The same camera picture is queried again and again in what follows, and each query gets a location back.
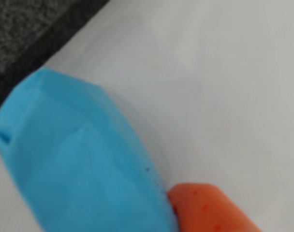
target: dark spot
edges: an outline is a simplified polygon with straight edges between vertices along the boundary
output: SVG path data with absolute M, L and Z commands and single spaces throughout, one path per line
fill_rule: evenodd
M 208 208 L 208 206 L 205 204 L 205 205 L 203 205 L 202 210 L 205 212 L 207 210 L 207 208 Z
M 215 231 L 220 231 L 220 230 L 221 230 L 221 226 L 220 225 L 215 226 Z

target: blue object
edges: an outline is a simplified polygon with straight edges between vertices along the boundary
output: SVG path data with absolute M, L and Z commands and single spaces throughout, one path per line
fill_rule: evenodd
M 177 232 L 157 172 L 98 86 L 40 69 L 0 108 L 0 154 L 46 232 Z

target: white surface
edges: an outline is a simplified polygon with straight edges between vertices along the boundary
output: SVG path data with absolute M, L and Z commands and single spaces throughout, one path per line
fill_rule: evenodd
M 167 188 L 294 232 L 294 0 L 112 0 L 47 67 L 109 91 Z

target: orange object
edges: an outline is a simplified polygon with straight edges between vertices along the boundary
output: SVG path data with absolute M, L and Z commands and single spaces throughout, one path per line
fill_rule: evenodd
M 216 186 L 178 184 L 168 197 L 181 232 L 261 232 Z

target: gray carpet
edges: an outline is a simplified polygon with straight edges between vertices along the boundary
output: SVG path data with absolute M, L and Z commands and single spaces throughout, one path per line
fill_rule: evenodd
M 0 0 L 0 105 L 108 0 Z

